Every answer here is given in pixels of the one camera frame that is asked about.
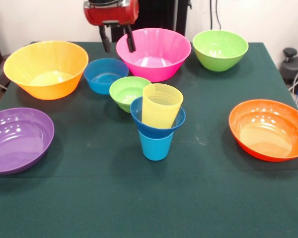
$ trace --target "pink bowl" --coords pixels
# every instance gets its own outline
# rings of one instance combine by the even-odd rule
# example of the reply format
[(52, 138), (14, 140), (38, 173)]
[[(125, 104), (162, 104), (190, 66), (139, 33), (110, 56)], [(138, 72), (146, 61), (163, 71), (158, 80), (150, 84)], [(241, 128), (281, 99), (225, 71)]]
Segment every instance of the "pink bowl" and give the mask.
[(136, 51), (129, 52), (126, 37), (119, 39), (116, 50), (134, 76), (151, 82), (171, 78), (191, 53), (191, 44), (181, 34), (162, 28), (133, 31)]

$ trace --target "light blue cup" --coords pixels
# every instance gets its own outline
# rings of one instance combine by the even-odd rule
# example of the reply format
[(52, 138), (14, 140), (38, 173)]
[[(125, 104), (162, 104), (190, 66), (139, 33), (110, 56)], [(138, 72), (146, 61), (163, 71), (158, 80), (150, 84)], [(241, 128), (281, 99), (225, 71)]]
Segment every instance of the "light blue cup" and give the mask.
[(91, 90), (109, 95), (109, 88), (116, 80), (128, 76), (127, 65), (119, 59), (104, 58), (89, 63), (84, 71), (84, 77)]
[(153, 161), (163, 160), (169, 153), (173, 133), (167, 137), (154, 139), (143, 135), (139, 130), (139, 137), (144, 156)]

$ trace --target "green bowl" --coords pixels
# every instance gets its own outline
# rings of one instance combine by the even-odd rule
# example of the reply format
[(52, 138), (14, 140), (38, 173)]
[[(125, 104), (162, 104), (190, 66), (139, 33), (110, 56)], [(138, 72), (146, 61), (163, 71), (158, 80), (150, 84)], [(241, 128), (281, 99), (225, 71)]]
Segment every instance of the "green bowl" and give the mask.
[(124, 77), (115, 81), (109, 88), (109, 94), (118, 106), (130, 113), (130, 105), (134, 99), (143, 95), (143, 89), (151, 84), (140, 77)]
[(201, 64), (211, 71), (226, 71), (236, 65), (248, 51), (241, 36), (223, 30), (208, 30), (193, 38), (193, 47)]

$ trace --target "black cable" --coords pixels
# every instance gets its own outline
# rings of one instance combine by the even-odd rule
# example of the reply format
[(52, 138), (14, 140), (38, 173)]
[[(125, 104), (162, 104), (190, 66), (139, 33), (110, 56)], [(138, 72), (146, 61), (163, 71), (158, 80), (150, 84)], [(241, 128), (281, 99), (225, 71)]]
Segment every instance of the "black cable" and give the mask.
[(217, 20), (218, 20), (218, 23), (220, 25), (220, 30), (221, 30), (222, 29), (222, 25), (220, 23), (219, 15), (218, 15), (218, 0), (215, 0), (215, 13), (217, 14)]
[(212, 30), (213, 29), (212, 0), (210, 0), (210, 21), (211, 21), (211, 30)]

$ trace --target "blue cup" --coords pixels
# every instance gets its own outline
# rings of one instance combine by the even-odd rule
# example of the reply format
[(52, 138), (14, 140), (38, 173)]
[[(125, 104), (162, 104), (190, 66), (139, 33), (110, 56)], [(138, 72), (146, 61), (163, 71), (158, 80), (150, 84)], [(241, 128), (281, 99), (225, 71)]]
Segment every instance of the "blue cup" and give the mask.
[(159, 139), (169, 136), (176, 129), (178, 129), (185, 121), (186, 115), (184, 109), (181, 107), (171, 128), (161, 129), (148, 126), (142, 123), (143, 98), (135, 99), (130, 105), (131, 115), (136, 123), (136, 126), (144, 136), (149, 138)]
[(129, 69), (118, 59), (104, 58), (89, 63), (84, 71), (84, 77), (91, 90), (109, 95), (109, 88), (116, 80), (126, 77)]
[(154, 139), (143, 135), (139, 130), (139, 137), (144, 156), (153, 161), (163, 160), (169, 153), (173, 132), (167, 137)]

